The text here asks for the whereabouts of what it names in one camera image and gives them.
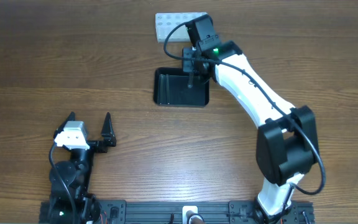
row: wood grain surface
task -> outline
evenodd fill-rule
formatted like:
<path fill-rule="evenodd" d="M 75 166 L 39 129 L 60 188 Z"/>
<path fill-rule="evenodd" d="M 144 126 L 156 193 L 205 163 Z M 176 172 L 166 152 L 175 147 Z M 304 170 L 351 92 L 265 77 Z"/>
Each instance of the wood grain surface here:
<path fill-rule="evenodd" d="M 159 107 L 157 67 L 180 67 L 157 12 L 208 12 L 284 99 L 316 115 L 327 184 L 317 223 L 358 223 L 358 1 L 0 0 L 0 222 L 38 221 L 54 129 L 75 111 L 117 147 L 95 157 L 90 192 L 128 201 L 252 200 L 263 176 L 256 129 L 217 84 L 205 108 Z M 170 44 L 179 54 L 188 43 Z M 68 159 L 58 150 L 56 160 Z M 318 166 L 301 186 L 315 189 Z"/>

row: wooden tabletop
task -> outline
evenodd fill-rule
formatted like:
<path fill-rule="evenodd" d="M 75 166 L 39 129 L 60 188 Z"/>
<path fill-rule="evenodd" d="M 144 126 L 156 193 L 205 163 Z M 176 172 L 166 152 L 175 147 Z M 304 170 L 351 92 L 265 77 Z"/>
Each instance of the wooden tabletop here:
<path fill-rule="evenodd" d="M 74 111 L 117 147 L 94 158 L 90 192 L 127 201 L 252 200 L 263 175 L 257 130 L 211 84 L 205 108 L 157 106 L 154 71 L 180 67 L 155 35 L 157 12 L 208 12 L 284 99 L 316 115 L 327 184 L 317 223 L 358 223 L 358 1 L 0 0 L 0 222 L 37 222 L 48 201 L 48 150 Z M 179 54 L 189 43 L 170 44 Z M 69 153 L 57 150 L 56 160 Z M 313 190 L 318 166 L 301 183 Z"/>

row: white perforated box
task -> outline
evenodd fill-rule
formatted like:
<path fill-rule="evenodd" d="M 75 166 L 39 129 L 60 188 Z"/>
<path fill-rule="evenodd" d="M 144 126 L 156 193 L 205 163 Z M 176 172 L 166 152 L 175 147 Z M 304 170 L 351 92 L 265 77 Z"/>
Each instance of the white perforated box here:
<path fill-rule="evenodd" d="M 157 41 L 164 42 L 167 35 L 182 22 L 187 22 L 202 15 L 206 12 L 180 12 L 180 13 L 157 13 L 155 15 L 155 31 L 157 33 Z M 185 26 L 176 30 L 169 42 L 188 42 L 190 41 L 189 35 Z"/>

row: white egg carton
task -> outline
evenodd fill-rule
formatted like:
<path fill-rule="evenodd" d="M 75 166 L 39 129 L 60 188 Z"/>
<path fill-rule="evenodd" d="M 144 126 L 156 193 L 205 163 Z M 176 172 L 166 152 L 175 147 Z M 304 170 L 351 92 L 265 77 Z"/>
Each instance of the white egg carton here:
<path fill-rule="evenodd" d="M 179 13 L 157 13 L 155 15 L 155 31 L 157 33 L 157 41 L 164 42 L 167 35 L 182 22 L 187 22 L 202 15 L 206 12 L 179 12 Z M 185 26 L 177 29 L 169 38 L 169 42 L 188 42 L 189 35 Z"/>

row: white power strip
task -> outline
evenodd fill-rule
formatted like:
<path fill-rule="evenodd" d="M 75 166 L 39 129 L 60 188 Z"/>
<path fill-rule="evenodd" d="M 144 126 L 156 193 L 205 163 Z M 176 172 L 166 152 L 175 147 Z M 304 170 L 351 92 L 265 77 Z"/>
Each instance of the white power strip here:
<path fill-rule="evenodd" d="M 177 25 L 187 22 L 202 15 L 206 12 L 180 12 L 180 13 L 157 13 L 155 15 L 155 31 L 157 33 L 157 41 L 164 42 L 168 34 Z M 177 29 L 169 38 L 169 42 L 188 42 L 189 35 L 185 26 Z"/>

